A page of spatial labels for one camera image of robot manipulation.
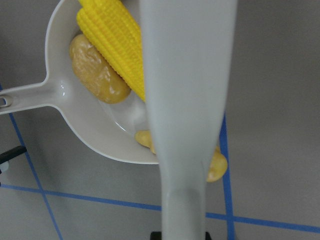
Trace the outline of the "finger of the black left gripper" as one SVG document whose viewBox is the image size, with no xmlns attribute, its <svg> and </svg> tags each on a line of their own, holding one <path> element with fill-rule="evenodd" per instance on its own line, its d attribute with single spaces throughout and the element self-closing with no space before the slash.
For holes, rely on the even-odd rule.
<svg viewBox="0 0 320 240">
<path fill-rule="evenodd" d="M 0 162 L 1 163 L 5 163 L 8 162 L 9 160 L 24 154 L 27 152 L 27 148 L 25 146 L 16 146 L 8 151 L 5 151 L 3 153 L 0 154 Z"/>
</svg>

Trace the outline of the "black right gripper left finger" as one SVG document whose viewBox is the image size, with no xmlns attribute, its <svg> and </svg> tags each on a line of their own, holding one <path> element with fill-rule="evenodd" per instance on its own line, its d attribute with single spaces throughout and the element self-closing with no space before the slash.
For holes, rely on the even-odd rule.
<svg viewBox="0 0 320 240">
<path fill-rule="evenodd" d="M 161 231 L 153 231 L 150 233 L 150 240 L 162 240 Z"/>
</svg>

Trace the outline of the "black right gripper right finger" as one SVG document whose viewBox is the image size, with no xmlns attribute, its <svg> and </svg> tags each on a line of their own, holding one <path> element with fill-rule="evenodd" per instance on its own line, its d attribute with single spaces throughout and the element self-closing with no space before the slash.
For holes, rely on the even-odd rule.
<svg viewBox="0 0 320 240">
<path fill-rule="evenodd" d="M 212 240 L 212 237 L 209 232 L 205 232 L 205 240 Z"/>
</svg>

